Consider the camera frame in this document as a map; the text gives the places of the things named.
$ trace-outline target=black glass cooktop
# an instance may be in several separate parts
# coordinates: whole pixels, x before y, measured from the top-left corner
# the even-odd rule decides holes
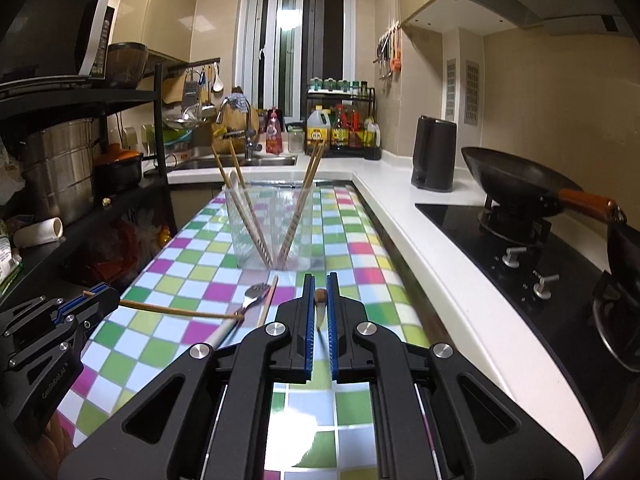
[[[482,270],[540,339],[608,452],[640,404],[640,374],[622,367],[597,332],[591,305],[602,272],[548,228],[542,228],[542,240],[516,243],[481,225],[484,207],[416,207]],[[516,249],[511,258],[509,248]],[[540,277],[551,280],[540,287]]]

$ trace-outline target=wooden wok handle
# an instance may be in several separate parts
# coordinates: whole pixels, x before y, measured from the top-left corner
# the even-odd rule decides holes
[[[624,217],[624,213],[612,198],[594,195],[574,189],[561,189],[558,192],[560,202],[569,209],[595,218],[601,222],[615,222]]]

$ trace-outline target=orange lid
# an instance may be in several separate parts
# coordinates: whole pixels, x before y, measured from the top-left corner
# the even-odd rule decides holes
[[[127,160],[128,158],[135,158],[140,155],[140,152],[134,150],[123,150],[122,147],[115,142],[109,145],[107,153],[95,157],[94,164],[96,166],[102,166],[104,164],[111,164],[112,162]]]

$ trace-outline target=transparent utensil holder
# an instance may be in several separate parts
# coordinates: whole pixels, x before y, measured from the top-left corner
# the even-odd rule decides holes
[[[264,270],[309,270],[312,259],[313,230],[313,188],[302,188],[302,183],[291,183],[281,186],[262,186],[247,184],[246,190],[224,188],[226,210],[231,228],[231,238],[238,267],[241,269]],[[302,194],[306,201],[302,208],[300,221],[296,228],[289,254],[286,259],[280,257],[287,231],[294,217],[296,205]],[[259,240],[254,229],[254,216],[247,202],[247,195],[255,212],[257,223],[262,229],[266,248],[271,255],[271,265],[265,265],[258,249],[252,241],[240,212],[248,220],[254,237]]]

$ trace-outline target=pink dish soap bottle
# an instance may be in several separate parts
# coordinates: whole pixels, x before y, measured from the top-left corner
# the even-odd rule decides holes
[[[280,121],[274,111],[271,112],[271,118],[267,125],[267,153],[273,153],[279,155],[282,153],[282,130],[280,127]]]

